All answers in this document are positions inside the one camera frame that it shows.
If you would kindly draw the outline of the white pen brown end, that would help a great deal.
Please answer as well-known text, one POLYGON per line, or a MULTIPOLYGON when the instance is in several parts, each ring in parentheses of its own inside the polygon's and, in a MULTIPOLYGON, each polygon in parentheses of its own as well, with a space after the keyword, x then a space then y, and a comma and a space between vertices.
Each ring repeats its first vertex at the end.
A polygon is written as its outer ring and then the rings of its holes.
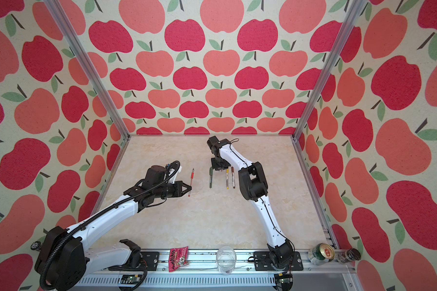
POLYGON ((232 166, 231 167, 231 177, 232 177, 232 187, 233 187, 233 189, 235 189, 235 174, 234 174, 235 172, 234 172, 234 167, 232 166))

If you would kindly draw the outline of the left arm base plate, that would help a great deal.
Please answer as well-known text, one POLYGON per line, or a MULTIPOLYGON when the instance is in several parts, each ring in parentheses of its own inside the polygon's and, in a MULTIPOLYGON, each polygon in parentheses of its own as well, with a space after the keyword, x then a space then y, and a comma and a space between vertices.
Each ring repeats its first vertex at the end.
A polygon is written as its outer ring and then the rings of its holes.
POLYGON ((156 271, 159 252, 134 252, 125 264, 109 267, 110 271, 156 271))

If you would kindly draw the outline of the green marker pen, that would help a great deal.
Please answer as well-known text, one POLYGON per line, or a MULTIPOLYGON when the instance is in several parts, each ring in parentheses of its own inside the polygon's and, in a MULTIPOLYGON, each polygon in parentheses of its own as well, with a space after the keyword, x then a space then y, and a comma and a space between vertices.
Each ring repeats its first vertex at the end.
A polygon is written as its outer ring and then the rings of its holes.
POLYGON ((212 183, 213 183, 213 169, 210 169, 210 178, 209 178, 209 188, 212 189, 212 183))

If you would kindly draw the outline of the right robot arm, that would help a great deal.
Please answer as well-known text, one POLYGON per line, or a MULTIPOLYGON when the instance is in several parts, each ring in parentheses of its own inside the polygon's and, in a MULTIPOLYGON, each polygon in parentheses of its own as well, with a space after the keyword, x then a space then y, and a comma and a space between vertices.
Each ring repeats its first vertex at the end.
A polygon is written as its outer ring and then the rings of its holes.
POLYGON ((288 270, 294 260, 294 246, 276 219, 268 197, 268 183, 260 162, 252 162, 240 154, 228 139, 219 140, 216 136, 207 140, 214 155, 211 158, 214 170, 234 168, 238 171, 239 190, 258 213, 265 230, 269 259, 276 270, 288 270))

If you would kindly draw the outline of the red gel pen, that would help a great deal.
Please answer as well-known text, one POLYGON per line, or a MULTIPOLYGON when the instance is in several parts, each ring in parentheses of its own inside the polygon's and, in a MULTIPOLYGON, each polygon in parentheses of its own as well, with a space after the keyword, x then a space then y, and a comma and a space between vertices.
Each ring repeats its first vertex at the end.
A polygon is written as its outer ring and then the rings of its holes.
POLYGON ((190 179, 190 187, 191 187, 191 190, 190 190, 190 192, 189 192, 189 194, 188 194, 188 197, 191 197, 191 191, 192 191, 192 188, 193 188, 193 179, 194 179, 194 173, 192 172, 192 173, 191 173, 191 179, 190 179))

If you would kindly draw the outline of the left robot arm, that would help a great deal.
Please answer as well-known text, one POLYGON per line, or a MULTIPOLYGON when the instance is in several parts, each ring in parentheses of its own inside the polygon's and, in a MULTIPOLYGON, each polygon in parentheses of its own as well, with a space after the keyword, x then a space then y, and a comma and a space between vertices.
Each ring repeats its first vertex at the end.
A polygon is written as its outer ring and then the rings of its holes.
POLYGON ((191 186, 176 179, 181 168, 179 161, 165 167, 152 166, 145 178, 125 190, 112 205, 67 228, 56 226, 43 242, 34 242, 31 249, 39 252, 35 271, 40 275, 42 290, 68 291, 83 276, 103 269, 141 272, 133 288, 139 287, 147 277, 148 265, 135 243, 121 240, 98 250, 91 246, 124 220, 154 207, 156 199, 165 202, 190 192, 191 186))

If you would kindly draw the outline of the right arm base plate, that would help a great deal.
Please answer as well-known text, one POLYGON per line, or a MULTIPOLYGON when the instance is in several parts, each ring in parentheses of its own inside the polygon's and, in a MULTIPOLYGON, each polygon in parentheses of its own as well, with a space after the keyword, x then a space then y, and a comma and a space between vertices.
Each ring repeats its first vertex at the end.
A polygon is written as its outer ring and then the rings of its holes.
POLYGON ((249 263, 254 264, 256 271, 303 271, 302 258, 299 252, 294 252, 289 257, 279 258, 270 252, 254 252, 252 257, 248 258, 249 263))

